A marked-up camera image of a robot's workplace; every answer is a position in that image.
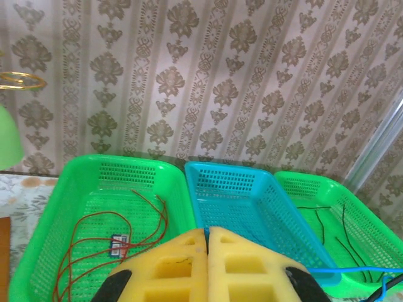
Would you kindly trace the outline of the green perforated basket with label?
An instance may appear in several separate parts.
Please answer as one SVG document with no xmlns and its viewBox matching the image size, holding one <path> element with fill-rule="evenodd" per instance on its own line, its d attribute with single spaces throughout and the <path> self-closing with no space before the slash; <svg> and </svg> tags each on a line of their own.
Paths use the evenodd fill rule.
<svg viewBox="0 0 403 302">
<path fill-rule="evenodd" d="M 89 302 L 120 263 L 113 234 L 129 255 L 196 226 L 186 179 L 151 159 L 83 155 L 64 167 L 14 273 L 9 302 Z"/>
</svg>

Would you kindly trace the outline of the blue perforated plastic basket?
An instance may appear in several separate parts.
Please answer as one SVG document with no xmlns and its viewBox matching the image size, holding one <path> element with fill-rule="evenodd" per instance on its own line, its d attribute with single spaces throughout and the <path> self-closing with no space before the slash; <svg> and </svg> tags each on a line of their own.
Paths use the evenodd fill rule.
<svg viewBox="0 0 403 302">
<path fill-rule="evenodd" d="M 280 183 L 261 169 L 206 162 L 184 166 L 198 227 L 222 227 L 283 254 L 324 288 L 341 282 L 336 264 Z"/>
</svg>

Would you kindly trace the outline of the green perforated plastic basket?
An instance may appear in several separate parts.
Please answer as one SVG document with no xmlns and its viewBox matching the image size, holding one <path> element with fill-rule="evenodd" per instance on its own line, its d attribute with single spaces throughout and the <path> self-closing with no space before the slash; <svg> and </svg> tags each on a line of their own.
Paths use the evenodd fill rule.
<svg viewBox="0 0 403 302">
<path fill-rule="evenodd" d="M 403 270 L 403 241 L 343 185 L 301 172 L 275 178 L 338 268 Z"/>
</svg>

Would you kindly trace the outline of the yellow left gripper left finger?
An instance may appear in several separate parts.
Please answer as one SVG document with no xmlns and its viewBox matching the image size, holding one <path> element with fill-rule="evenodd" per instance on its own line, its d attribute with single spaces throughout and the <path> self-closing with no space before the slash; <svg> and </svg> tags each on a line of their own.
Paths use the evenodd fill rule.
<svg viewBox="0 0 403 302">
<path fill-rule="evenodd" d="M 207 302 L 207 241 L 183 233 L 115 267 L 91 302 Z"/>
</svg>

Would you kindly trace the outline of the light green plastic goblet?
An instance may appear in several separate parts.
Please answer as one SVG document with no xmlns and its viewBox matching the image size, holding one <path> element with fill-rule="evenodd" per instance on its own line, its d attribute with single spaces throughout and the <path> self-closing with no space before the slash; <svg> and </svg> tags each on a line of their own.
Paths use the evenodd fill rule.
<svg viewBox="0 0 403 302">
<path fill-rule="evenodd" d="M 23 156 L 18 127 L 7 109 L 0 104 L 0 171 L 20 163 Z"/>
</svg>

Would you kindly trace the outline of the aluminium frame post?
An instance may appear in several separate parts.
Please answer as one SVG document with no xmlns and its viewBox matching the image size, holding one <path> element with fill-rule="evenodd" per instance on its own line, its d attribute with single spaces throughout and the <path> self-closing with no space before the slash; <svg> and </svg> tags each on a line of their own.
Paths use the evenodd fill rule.
<svg viewBox="0 0 403 302">
<path fill-rule="evenodd" d="M 352 193 L 357 193 L 402 130 L 403 88 L 348 172 L 343 185 Z"/>
</svg>

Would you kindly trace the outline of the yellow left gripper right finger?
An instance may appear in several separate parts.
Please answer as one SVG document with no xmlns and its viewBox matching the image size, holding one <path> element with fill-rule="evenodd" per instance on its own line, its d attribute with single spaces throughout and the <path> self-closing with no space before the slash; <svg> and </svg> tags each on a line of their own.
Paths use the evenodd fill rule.
<svg viewBox="0 0 403 302">
<path fill-rule="evenodd" d="M 208 302 L 331 302 L 304 265 L 218 226 L 207 272 Z"/>
</svg>

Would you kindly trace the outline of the blue white label sticker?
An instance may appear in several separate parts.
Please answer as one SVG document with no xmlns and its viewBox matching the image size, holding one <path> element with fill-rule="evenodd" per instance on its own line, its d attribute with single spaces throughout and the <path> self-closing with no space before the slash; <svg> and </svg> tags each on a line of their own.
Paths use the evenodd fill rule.
<svg viewBox="0 0 403 302">
<path fill-rule="evenodd" d="M 113 258 L 122 259 L 128 250 L 128 235 L 113 234 L 111 236 L 109 255 Z"/>
</svg>

